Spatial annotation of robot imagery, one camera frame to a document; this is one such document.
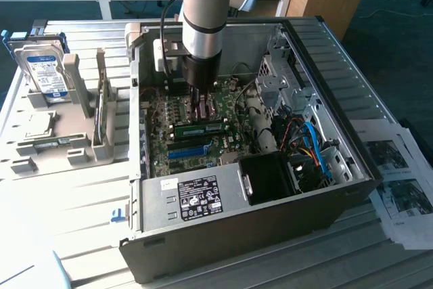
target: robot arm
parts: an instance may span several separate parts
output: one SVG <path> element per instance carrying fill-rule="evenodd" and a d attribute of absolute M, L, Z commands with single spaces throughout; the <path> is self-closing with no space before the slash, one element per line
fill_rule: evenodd
<path fill-rule="evenodd" d="M 183 0 L 183 76 L 198 93 L 217 79 L 229 6 L 251 10 L 255 0 Z"/>

